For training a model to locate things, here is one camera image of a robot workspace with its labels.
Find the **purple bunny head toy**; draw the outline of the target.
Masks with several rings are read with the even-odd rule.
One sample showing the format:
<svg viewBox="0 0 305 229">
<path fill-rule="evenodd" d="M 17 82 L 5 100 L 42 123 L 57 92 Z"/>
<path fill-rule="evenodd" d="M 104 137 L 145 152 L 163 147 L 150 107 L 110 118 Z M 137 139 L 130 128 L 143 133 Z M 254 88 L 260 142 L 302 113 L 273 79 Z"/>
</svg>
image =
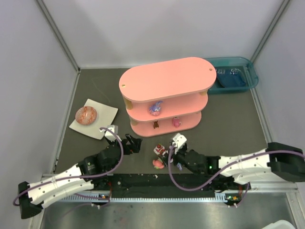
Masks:
<svg viewBox="0 0 305 229">
<path fill-rule="evenodd" d="M 149 112 L 153 116 L 158 116 L 161 112 L 161 103 L 162 101 L 157 101 L 152 106 L 149 107 Z"/>
</svg>

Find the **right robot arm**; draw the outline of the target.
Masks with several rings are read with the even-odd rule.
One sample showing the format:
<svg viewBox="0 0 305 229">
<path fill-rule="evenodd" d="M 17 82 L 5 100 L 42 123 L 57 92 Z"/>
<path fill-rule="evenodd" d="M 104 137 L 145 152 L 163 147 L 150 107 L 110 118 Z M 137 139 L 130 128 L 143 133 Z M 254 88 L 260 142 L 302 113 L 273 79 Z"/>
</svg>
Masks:
<svg viewBox="0 0 305 229">
<path fill-rule="evenodd" d="M 170 146 L 161 161 L 187 168 L 194 174 L 205 175 L 204 185 L 212 184 L 220 177 L 228 177 L 233 182 L 245 185 L 255 181 L 305 180 L 305 156 L 302 149 L 281 144 L 268 143 L 267 148 L 258 152 L 238 156 L 205 156 L 183 145 L 175 153 Z"/>
</svg>

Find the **pink doll green bow toy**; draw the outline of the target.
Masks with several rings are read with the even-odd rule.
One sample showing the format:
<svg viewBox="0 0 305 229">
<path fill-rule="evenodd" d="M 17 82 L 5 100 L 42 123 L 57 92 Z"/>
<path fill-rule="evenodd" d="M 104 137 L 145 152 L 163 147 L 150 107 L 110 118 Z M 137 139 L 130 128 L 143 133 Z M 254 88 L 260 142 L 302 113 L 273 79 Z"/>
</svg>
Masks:
<svg viewBox="0 0 305 229">
<path fill-rule="evenodd" d="M 164 168 L 164 163 L 161 159 L 155 159 L 152 161 L 152 164 L 154 166 L 154 168 L 156 169 L 163 169 Z"/>
</svg>

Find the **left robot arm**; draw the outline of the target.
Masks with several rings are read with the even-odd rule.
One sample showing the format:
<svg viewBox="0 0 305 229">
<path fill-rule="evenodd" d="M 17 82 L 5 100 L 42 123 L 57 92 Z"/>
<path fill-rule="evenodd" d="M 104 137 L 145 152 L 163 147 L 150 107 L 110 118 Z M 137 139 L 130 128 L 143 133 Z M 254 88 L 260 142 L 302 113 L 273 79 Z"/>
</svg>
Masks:
<svg viewBox="0 0 305 229">
<path fill-rule="evenodd" d="M 109 145 L 99 153 L 88 156 L 60 174 L 36 183 L 18 184 L 18 196 L 13 201 L 20 208 L 21 219 L 29 219 L 41 213 L 52 203 L 80 191 L 92 190 L 100 178 L 113 172 L 123 155 L 139 153 L 142 139 L 126 134 L 120 139 L 108 137 Z"/>
</svg>

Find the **red strawberry cake toy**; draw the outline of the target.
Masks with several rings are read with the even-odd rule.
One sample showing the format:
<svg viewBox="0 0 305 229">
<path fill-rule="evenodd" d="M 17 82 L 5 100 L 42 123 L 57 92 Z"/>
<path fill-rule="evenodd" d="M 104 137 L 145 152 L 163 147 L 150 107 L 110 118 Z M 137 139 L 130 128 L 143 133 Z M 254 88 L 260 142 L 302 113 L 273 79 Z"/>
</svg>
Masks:
<svg viewBox="0 0 305 229">
<path fill-rule="evenodd" d="M 153 152 L 158 156 L 163 156 L 168 153 L 168 150 L 162 145 L 158 144 L 154 149 Z"/>
</svg>

